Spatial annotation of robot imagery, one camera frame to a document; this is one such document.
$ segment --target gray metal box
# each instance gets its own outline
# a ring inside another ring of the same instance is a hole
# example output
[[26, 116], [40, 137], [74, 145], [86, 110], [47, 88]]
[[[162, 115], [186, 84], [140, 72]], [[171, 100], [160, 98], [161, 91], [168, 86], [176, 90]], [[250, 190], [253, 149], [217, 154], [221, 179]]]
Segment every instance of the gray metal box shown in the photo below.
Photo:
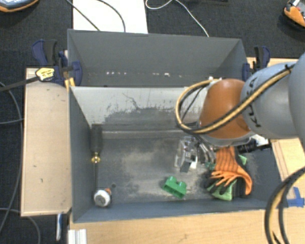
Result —
[[[273, 186], [280, 181], [270, 151], [256, 152], [250, 158], [255, 179], [250, 198], [231, 202], [213, 199], [201, 187], [202, 166], [188, 173], [174, 167], [179, 139], [185, 135], [174, 121], [175, 102], [183, 86], [210, 75], [240, 78], [246, 62], [240, 40], [70, 30], [68, 51], [69, 59], [79, 59], [84, 71], [82, 86], [69, 92], [74, 222], [265, 208]], [[191, 108], [192, 119], [199, 115], [204, 97], [205, 91]], [[93, 201], [92, 124], [103, 126], [97, 185], [112, 187], [108, 208], [95, 207]], [[161, 189], [171, 175], [188, 185], [183, 200]]]

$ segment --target blue clamp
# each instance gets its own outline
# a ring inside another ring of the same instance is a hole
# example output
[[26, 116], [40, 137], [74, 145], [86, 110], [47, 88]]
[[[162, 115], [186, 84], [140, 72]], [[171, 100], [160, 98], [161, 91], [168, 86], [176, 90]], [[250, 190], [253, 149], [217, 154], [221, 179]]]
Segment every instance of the blue clamp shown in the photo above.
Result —
[[270, 62], [271, 57], [270, 50], [265, 46], [255, 46], [254, 51], [256, 62], [253, 62], [253, 70], [256, 72], [266, 68]]
[[301, 198], [299, 189], [297, 187], [293, 187], [295, 193], [295, 199], [287, 199], [289, 207], [301, 207], [305, 206], [305, 198]]
[[79, 86], [82, 80], [82, 68], [80, 62], [74, 61], [68, 66], [68, 59], [65, 54], [60, 51], [58, 53], [58, 64], [55, 59], [56, 40], [38, 40], [32, 45], [33, 57], [39, 62], [41, 67], [50, 66], [54, 68], [55, 78], [50, 82], [63, 86], [66, 80], [64, 73], [67, 72], [68, 77], [73, 77], [75, 85]]

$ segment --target green plastic toy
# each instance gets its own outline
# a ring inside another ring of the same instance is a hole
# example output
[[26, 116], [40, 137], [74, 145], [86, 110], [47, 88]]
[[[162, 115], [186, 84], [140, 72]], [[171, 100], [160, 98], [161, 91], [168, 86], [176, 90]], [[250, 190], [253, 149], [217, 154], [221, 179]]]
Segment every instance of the green plastic toy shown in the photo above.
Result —
[[[240, 160], [242, 161], [243, 165], [246, 165], [247, 162], [247, 158], [241, 155], [238, 155]], [[224, 200], [224, 201], [231, 201], [233, 199], [233, 186], [235, 185], [235, 183], [237, 182], [237, 180], [234, 180], [230, 186], [227, 188], [227, 190], [225, 191], [224, 194], [220, 194], [220, 190], [221, 188], [218, 187], [211, 195], [213, 195], [214, 197]], [[214, 185], [216, 183], [214, 183], [213, 185], [211, 185], [210, 187], [207, 188], [208, 191], [210, 191]]]
[[178, 182], [176, 177], [170, 176], [167, 178], [162, 189], [175, 197], [182, 199], [187, 193], [187, 184], [183, 181]]

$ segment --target yellow cable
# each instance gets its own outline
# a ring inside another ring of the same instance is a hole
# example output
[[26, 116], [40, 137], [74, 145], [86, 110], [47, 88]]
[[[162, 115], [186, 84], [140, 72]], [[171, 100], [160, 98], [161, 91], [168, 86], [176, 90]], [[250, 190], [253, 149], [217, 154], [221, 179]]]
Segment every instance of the yellow cable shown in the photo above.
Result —
[[[273, 77], [272, 79], [268, 80], [266, 83], [264, 83], [261, 87], [259, 87], [256, 91], [254, 91], [235, 111], [233, 111], [232, 113], [226, 115], [222, 120], [218, 121], [217, 123], [208, 126], [207, 128], [202, 128], [200, 130], [195, 130], [192, 131], [192, 133], [195, 134], [201, 134], [201, 133], [207, 133], [211, 130], [216, 129], [217, 127], [222, 126], [223, 124], [225, 124], [227, 121], [229, 121], [230, 119], [232, 119], [237, 113], [239, 113], [240, 111], [242, 111], [243, 109], [245, 109], [248, 105], [250, 105], [261, 93], [263, 93], [268, 87], [270, 87], [271, 85], [273, 85], [274, 83], [276, 83], [277, 81], [279, 81], [280, 79], [286, 77], [288, 74], [290, 74], [291, 70], [286, 70], [281, 72], [280, 74], [276, 75], [275, 77]], [[180, 127], [184, 130], [187, 131], [191, 131], [192, 128], [189, 128], [188, 126], [184, 125], [182, 123], [182, 120], [180, 119], [180, 115], [179, 115], [179, 103], [181, 101], [181, 99], [183, 98], [183, 96], [190, 90], [201, 86], [201, 85], [205, 85], [205, 84], [209, 84], [210, 82], [215, 81], [215, 80], [207, 80], [207, 81], [202, 81], [199, 83], [196, 83], [190, 87], [188, 87], [186, 90], [183, 91], [183, 93], [179, 96], [179, 98], [176, 101], [176, 107], [175, 107], [175, 117], [176, 120], [178, 122], [178, 124], [180, 125]]]
[[180, 113], [179, 113], [179, 103], [181, 101], [181, 99], [191, 90], [195, 89], [196, 87], [199, 86], [203, 86], [203, 85], [208, 85], [209, 83], [213, 82], [213, 81], [218, 81], [218, 79], [209, 79], [209, 80], [204, 80], [198, 83], [195, 83], [193, 85], [191, 85], [190, 87], [187, 87], [182, 93], [181, 95], [178, 97], [177, 101], [176, 101], [176, 105], [175, 105], [175, 116], [176, 116], [176, 120], [178, 121], [178, 123], [181, 125], [181, 127], [189, 129], [189, 127], [185, 126], [182, 123], [182, 120], [180, 118]]
[[[295, 183], [299, 182], [301, 179], [305, 178], [305, 173], [303, 173], [296, 181]], [[277, 195], [275, 196], [272, 204], [271, 204], [271, 207], [270, 207], [270, 211], [269, 211], [269, 231], [270, 231], [270, 236], [271, 236], [271, 240], [273, 243], [275, 243], [275, 237], [273, 236], [273, 231], [271, 229], [271, 225], [270, 225], [270, 222], [271, 222], [271, 218], [272, 218], [272, 215], [273, 215], [273, 211], [276, 209], [276, 207], [279, 205], [279, 203], [281, 202], [282, 200], [282, 196], [283, 196], [283, 193], [286, 189], [287, 185], [285, 185], [278, 193]]]

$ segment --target dark floor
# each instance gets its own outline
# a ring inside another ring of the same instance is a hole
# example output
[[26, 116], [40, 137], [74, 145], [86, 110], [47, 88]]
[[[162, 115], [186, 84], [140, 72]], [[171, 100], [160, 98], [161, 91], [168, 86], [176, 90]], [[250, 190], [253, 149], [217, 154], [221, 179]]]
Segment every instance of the dark floor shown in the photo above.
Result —
[[[287, 24], [282, 8], [287, 0], [181, 0], [201, 21], [212, 37], [241, 38], [247, 56], [255, 45], [265, 45], [272, 57], [297, 58], [305, 51], [305, 32]], [[148, 31], [160, 34], [203, 36], [200, 27], [176, 3], [147, 10]], [[58, 40], [58, 49], [67, 47], [67, 29], [72, 27], [72, 10], [64, 0], [42, 0], [22, 12], [0, 13], [0, 81], [11, 84], [24, 78], [28, 65], [36, 64], [30, 46], [38, 39]], [[13, 89], [23, 107], [23, 89]], [[0, 121], [16, 119], [17, 112], [7, 93], [0, 94]], [[18, 125], [0, 126], [0, 207], [7, 207], [19, 166]], [[14, 201], [19, 208], [19, 196]], [[0, 223], [4, 212], [0, 213]], [[36, 217], [42, 243], [54, 243], [55, 217]], [[36, 243], [31, 223], [9, 216], [0, 243]]]

